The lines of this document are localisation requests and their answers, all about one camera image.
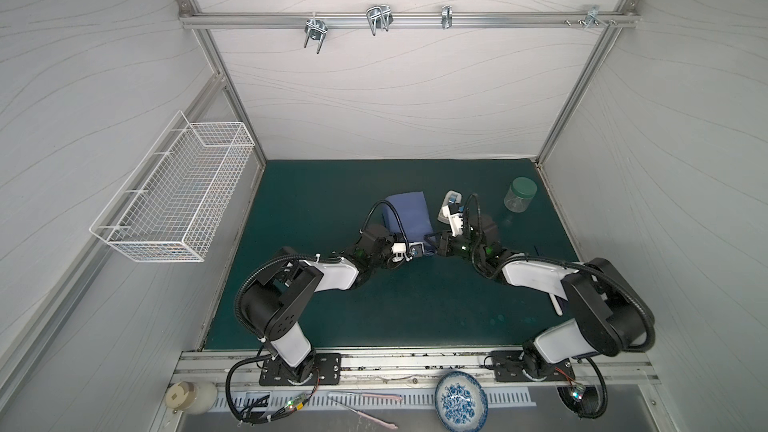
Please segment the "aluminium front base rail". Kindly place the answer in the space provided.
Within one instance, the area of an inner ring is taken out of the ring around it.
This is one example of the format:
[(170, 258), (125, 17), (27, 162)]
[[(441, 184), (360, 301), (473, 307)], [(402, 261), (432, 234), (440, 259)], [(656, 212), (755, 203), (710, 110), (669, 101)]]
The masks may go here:
[[(339, 390), (366, 388), (415, 388), (436, 384), (451, 371), (472, 375), (483, 386), (504, 384), (494, 380), (491, 371), (482, 367), (483, 359), (494, 350), (521, 350), (520, 347), (437, 347), (437, 348), (337, 348), (319, 349), (317, 353), (341, 355)], [(255, 350), (184, 352), (181, 354), (171, 382), (202, 380), (222, 388), (230, 368), (238, 361), (256, 355)], [(597, 373), (586, 360), (568, 359), (577, 382), (598, 385)], [(592, 359), (607, 385), (660, 384), (650, 360), (644, 353)], [(231, 379), (233, 390), (261, 386), (259, 377), (264, 365), (243, 365)], [(568, 385), (567, 382), (512, 382), (512, 384)]]

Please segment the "green lid clear jar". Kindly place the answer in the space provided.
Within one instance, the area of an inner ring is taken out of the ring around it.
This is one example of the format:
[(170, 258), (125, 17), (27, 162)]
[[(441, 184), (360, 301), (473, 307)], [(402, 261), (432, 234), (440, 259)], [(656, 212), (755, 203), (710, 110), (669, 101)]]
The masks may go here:
[(505, 207), (512, 213), (525, 212), (538, 192), (537, 184), (528, 177), (516, 177), (504, 198)]

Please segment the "left metal hook clamp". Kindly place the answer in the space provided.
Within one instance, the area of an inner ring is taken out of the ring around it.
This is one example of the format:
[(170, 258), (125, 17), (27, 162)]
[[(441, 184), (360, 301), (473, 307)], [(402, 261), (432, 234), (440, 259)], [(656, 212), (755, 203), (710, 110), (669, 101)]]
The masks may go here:
[(307, 48), (310, 42), (316, 43), (315, 52), (319, 54), (328, 34), (326, 23), (317, 18), (310, 18), (305, 23), (305, 39), (303, 47)]

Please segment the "right metal bracket clamp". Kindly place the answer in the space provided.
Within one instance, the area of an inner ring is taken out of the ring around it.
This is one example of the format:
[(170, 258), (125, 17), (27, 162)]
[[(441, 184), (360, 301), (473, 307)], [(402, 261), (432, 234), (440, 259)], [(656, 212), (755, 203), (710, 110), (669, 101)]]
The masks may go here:
[(570, 28), (581, 28), (587, 30), (590, 28), (611, 28), (616, 27), (618, 22), (614, 19), (605, 19), (600, 15), (600, 9), (598, 6), (591, 7), (585, 15), (578, 20), (566, 19), (563, 23)]

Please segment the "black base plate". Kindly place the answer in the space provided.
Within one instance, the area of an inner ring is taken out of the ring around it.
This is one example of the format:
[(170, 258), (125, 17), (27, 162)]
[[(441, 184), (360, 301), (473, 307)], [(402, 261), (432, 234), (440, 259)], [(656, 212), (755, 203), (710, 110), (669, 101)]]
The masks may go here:
[(296, 367), (281, 358), (268, 359), (261, 371), (261, 386), (309, 386), (338, 385), (340, 382), (341, 355), (339, 353), (310, 354)]
[(549, 363), (534, 350), (494, 350), (483, 359), (482, 367), (500, 383), (575, 380), (568, 359)]

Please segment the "aluminium top cross rail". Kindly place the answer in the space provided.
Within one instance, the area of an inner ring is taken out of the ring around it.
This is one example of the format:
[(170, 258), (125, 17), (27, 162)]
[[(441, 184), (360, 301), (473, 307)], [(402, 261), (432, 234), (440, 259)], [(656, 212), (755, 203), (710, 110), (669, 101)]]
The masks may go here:
[[(563, 21), (581, 19), (577, 12), (460, 12), (453, 10), (453, 29), (570, 28)], [(634, 27), (641, 16), (635, 13), (605, 12), (600, 15), (618, 22), (616, 27)], [(392, 12), (392, 29), (442, 29), (441, 10), (431, 12)], [(302, 30), (310, 18), (324, 21), (330, 30), (367, 29), (364, 12), (316, 13), (199, 13), (182, 17), (185, 29), (295, 29)]]

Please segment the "light blue wrapping paper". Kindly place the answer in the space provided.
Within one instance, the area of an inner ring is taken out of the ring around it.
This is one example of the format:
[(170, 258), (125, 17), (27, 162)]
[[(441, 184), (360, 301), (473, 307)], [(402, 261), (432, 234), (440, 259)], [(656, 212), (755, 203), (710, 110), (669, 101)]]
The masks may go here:
[(400, 193), (386, 198), (397, 211), (400, 221), (390, 207), (384, 206), (383, 220), (388, 230), (400, 234), (400, 225), (404, 226), (405, 234), (410, 244), (421, 243), (427, 256), (436, 253), (435, 247), (425, 237), (434, 231), (430, 220), (425, 195), (422, 191)]

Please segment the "metal hook clamp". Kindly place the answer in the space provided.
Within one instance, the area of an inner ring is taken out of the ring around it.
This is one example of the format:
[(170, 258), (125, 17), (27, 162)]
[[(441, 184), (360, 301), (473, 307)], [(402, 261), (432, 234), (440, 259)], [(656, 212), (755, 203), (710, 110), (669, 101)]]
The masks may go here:
[(386, 4), (368, 8), (365, 16), (373, 36), (376, 36), (379, 30), (388, 32), (393, 22), (391, 7)]
[(310, 42), (316, 43), (315, 52), (319, 54), (328, 34), (326, 23), (317, 18), (310, 18), (305, 23), (305, 39), (303, 47), (307, 48)]

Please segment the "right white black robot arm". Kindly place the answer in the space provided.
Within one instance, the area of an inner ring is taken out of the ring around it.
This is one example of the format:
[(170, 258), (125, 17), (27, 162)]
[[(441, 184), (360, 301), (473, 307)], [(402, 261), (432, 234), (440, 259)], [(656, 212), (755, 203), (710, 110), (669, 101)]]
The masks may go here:
[(475, 194), (464, 200), (447, 192), (438, 216), (449, 226), (427, 237), (438, 255), (466, 259), (481, 277), (543, 292), (570, 311), (570, 320), (525, 342), (513, 360), (529, 379), (542, 381), (570, 359), (644, 353), (655, 345), (653, 312), (609, 260), (568, 262), (512, 251)]

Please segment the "green table mat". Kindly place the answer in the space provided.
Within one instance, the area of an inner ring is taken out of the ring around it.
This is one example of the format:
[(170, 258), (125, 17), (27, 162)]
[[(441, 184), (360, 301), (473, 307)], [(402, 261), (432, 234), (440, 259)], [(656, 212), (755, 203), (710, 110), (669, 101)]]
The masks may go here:
[[(531, 255), (576, 258), (545, 190), (528, 209), (503, 203), (512, 181), (536, 179), (527, 160), (384, 160), (269, 162), (256, 192), (220, 304), (207, 334), (209, 350), (253, 350), (257, 337), (239, 324), (234, 297), (280, 248), (329, 255), (354, 244), (365, 221), (377, 222), (382, 200), (424, 194), (436, 211), (450, 190), (476, 194), (498, 225), (502, 244)], [(457, 257), (415, 259), (378, 270), (361, 287), (315, 295), (300, 325), (317, 348), (519, 345), (570, 318), (545, 293), (481, 277)]]

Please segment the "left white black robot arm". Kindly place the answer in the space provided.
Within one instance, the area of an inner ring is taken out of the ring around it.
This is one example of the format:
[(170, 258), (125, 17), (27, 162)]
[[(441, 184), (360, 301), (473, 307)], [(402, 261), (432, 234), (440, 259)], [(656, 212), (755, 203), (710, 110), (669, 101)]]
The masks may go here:
[(377, 270), (412, 259), (400, 214), (391, 202), (380, 200), (370, 209), (358, 240), (338, 254), (322, 257), (280, 249), (240, 286), (234, 314), (284, 367), (289, 380), (303, 383), (315, 368), (316, 351), (299, 319), (314, 295), (359, 288)]

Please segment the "middle metal hook clamp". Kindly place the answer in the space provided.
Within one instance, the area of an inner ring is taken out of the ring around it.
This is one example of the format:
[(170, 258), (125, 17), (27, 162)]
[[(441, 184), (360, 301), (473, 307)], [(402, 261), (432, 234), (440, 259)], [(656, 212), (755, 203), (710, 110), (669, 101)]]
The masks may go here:
[(368, 8), (365, 16), (373, 36), (376, 36), (379, 30), (388, 32), (393, 22), (391, 7), (386, 4)]

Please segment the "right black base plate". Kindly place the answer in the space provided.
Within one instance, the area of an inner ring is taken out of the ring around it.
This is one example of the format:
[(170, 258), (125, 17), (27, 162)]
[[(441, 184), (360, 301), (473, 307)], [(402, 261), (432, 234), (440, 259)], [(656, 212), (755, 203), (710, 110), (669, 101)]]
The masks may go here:
[(482, 367), (500, 383), (575, 380), (568, 359), (549, 363), (534, 350), (494, 350), (483, 359)]

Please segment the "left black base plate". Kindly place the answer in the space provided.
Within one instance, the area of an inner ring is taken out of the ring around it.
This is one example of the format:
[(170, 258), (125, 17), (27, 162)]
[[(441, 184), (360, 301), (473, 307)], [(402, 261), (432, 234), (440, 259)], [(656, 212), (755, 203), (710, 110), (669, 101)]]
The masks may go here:
[(281, 358), (268, 359), (261, 371), (261, 386), (309, 386), (338, 385), (340, 382), (341, 355), (339, 353), (310, 354), (296, 367)]

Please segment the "blue white patterned plate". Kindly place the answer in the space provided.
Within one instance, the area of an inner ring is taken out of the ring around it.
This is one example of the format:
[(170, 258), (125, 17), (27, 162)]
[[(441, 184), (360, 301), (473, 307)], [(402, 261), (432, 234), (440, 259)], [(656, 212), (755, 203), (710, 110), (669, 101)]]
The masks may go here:
[(471, 375), (454, 371), (444, 375), (434, 394), (434, 406), (442, 425), (453, 432), (480, 431), (488, 417), (488, 399)]

